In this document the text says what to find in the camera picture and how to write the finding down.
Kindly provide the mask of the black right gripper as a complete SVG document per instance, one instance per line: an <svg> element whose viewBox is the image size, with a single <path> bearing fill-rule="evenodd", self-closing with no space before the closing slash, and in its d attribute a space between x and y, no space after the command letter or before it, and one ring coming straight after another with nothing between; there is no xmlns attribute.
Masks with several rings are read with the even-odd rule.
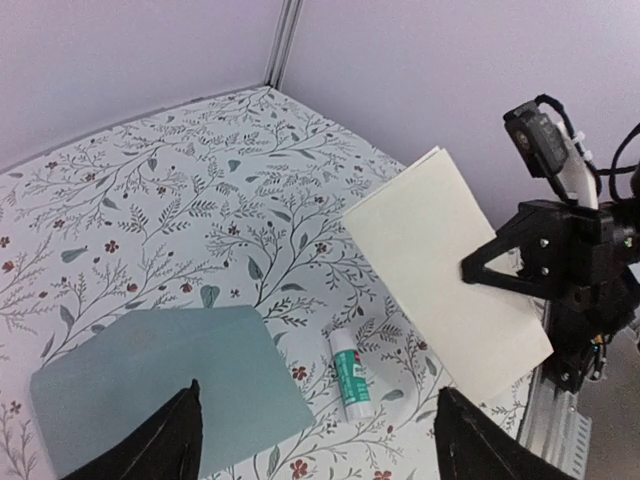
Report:
<svg viewBox="0 0 640 480"><path fill-rule="evenodd" d="M599 210L577 208L568 238L552 250L541 240L549 210L523 207L496 231L495 238L461 261L461 278L549 300L546 267L560 275L549 300L547 334L554 353L544 363L547 378L577 393L585 380L603 376L607 345L635 318L635 202L606 202Z"/></svg>

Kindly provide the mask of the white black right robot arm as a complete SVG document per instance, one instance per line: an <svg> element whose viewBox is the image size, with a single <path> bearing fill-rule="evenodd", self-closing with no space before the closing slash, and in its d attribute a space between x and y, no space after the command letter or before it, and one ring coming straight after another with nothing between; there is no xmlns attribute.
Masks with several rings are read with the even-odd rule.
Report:
<svg viewBox="0 0 640 480"><path fill-rule="evenodd" d="M576 393L601 376L607 343L633 320L639 282L630 267L638 260L636 200L597 210L534 200L462 260L461 277L549 301L553 353L543 369Z"/></svg>

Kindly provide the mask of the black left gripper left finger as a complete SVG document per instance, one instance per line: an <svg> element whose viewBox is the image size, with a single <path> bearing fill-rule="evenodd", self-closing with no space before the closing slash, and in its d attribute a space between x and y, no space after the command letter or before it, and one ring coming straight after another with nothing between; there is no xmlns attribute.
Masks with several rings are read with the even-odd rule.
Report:
<svg viewBox="0 0 640 480"><path fill-rule="evenodd" d="M202 455L200 385L179 390L122 442L68 479L197 479Z"/></svg>

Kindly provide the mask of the teal envelope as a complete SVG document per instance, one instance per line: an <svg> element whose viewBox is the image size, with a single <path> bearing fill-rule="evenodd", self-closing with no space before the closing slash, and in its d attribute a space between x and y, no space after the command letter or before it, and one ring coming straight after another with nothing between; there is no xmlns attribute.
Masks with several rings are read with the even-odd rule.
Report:
<svg viewBox="0 0 640 480"><path fill-rule="evenodd" d="M114 447L192 383L200 387L204 423L201 476L314 421L254 308L134 310L31 377L55 474Z"/></svg>

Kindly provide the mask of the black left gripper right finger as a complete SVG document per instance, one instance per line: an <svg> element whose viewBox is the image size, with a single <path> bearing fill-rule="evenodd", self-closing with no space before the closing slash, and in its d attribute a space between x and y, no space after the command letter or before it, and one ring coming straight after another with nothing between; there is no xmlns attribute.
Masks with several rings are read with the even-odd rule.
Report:
<svg viewBox="0 0 640 480"><path fill-rule="evenodd" d="M571 395L534 387L512 438L459 390L439 391L434 421L442 479L578 479Z"/></svg>

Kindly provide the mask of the beige letter paper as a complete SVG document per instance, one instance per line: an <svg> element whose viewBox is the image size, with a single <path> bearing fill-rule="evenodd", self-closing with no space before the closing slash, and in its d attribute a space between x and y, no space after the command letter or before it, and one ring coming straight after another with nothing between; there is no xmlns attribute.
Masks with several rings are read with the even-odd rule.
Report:
<svg viewBox="0 0 640 480"><path fill-rule="evenodd" d="M553 352L532 300L461 278L495 237L446 149L435 147L343 215L355 245L474 403L502 393Z"/></svg>

